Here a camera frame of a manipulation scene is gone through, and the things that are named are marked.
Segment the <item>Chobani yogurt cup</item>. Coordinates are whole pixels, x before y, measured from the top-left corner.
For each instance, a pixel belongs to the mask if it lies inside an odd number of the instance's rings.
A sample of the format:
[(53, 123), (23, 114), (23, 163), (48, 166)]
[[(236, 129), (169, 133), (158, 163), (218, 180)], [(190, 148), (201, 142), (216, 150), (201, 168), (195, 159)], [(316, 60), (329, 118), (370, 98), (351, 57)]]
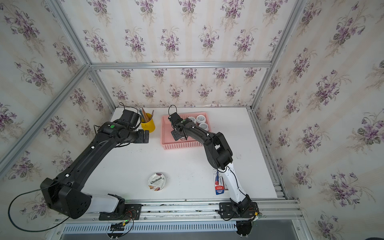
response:
[(152, 191), (160, 191), (166, 185), (166, 177), (162, 173), (154, 173), (148, 179), (148, 187)]

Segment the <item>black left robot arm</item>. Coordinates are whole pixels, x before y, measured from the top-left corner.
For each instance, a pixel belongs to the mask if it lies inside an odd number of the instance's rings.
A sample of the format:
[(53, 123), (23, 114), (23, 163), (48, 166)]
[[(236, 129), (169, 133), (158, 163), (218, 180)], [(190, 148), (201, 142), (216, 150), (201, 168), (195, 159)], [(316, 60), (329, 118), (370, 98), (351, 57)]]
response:
[(125, 199), (108, 194), (97, 196), (84, 193), (87, 180), (104, 159), (116, 147), (130, 144), (147, 144), (149, 131), (139, 129), (140, 115), (123, 110), (119, 119), (105, 122), (85, 150), (54, 179), (46, 178), (40, 185), (49, 209), (72, 219), (84, 214), (101, 213), (114, 217), (126, 214)]

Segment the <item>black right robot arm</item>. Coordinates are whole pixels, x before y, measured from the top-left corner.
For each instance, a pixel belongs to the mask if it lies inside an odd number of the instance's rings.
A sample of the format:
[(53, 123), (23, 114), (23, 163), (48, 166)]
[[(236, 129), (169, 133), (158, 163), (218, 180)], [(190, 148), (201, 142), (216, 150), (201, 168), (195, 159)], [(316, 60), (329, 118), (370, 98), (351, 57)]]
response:
[(178, 113), (169, 115), (168, 119), (173, 128), (171, 134), (174, 140), (191, 137), (203, 145), (208, 162), (219, 172), (228, 187), (234, 212), (241, 215), (252, 209), (253, 202), (242, 188), (235, 173), (233, 152), (225, 136), (220, 132), (206, 131), (192, 120), (182, 119)]

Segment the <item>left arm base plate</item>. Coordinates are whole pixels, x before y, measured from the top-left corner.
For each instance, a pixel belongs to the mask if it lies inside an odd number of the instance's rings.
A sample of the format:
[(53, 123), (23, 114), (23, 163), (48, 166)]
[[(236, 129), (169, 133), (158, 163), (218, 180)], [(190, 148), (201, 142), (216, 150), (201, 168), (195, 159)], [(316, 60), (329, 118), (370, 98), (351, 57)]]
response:
[(125, 204), (112, 213), (100, 213), (99, 221), (123, 221), (131, 218), (136, 221), (140, 218), (142, 206), (142, 204)]

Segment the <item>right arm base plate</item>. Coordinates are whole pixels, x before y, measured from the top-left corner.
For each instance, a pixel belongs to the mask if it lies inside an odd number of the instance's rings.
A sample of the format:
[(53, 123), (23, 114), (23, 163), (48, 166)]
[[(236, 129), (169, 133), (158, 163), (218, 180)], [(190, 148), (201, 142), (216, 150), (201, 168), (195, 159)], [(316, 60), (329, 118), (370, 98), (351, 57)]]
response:
[(259, 213), (257, 203), (246, 202), (245, 200), (239, 204), (234, 202), (219, 203), (219, 215), (222, 219), (251, 219), (258, 216)]

